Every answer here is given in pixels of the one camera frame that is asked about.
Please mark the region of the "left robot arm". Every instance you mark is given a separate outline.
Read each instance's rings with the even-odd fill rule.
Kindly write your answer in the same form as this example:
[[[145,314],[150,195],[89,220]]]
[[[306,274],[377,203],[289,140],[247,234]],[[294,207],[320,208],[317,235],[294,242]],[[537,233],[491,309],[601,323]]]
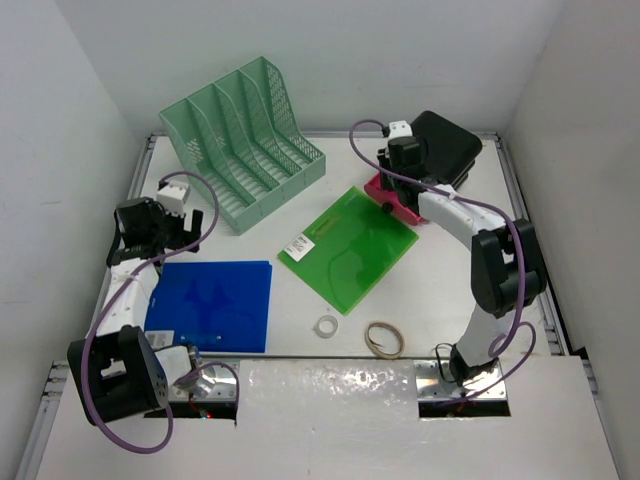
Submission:
[[[114,304],[89,347],[88,386],[94,407],[108,423],[157,411],[168,405],[172,381],[167,378],[144,334],[152,293],[162,261],[138,274],[133,271],[167,250],[178,250],[201,235],[203,213],[193,212],[185,229],[186,200],[159,193],[117,205],[115,233],[106,258],[110,283],[106,300]]]

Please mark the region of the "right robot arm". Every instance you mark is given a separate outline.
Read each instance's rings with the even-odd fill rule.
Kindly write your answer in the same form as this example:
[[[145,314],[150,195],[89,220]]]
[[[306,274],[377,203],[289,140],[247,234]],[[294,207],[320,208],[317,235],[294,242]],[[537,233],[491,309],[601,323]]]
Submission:
[[[384,189],[414,215],[437,224],[471,255],[470,285],[476,305],[451,348],[449,369],[458,385],[491,369],[513,340],[523,309],[542,293],[547,274],[532,223],[460,195],[482,145],[451,153],[415,136],[390,139],[378,152]]]

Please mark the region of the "pink drawer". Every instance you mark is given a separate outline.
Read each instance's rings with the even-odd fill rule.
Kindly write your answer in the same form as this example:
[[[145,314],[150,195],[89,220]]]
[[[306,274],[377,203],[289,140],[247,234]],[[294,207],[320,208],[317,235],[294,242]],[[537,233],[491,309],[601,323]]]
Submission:
[[[380,173],[374,175],[364,185],[364,191],[371,199],[381,206],[384,213],[390,214],[411,226],[418,226],[427,223],[426,219],[415,214],[408,207],[403,206],[394,191],[383,188]]]

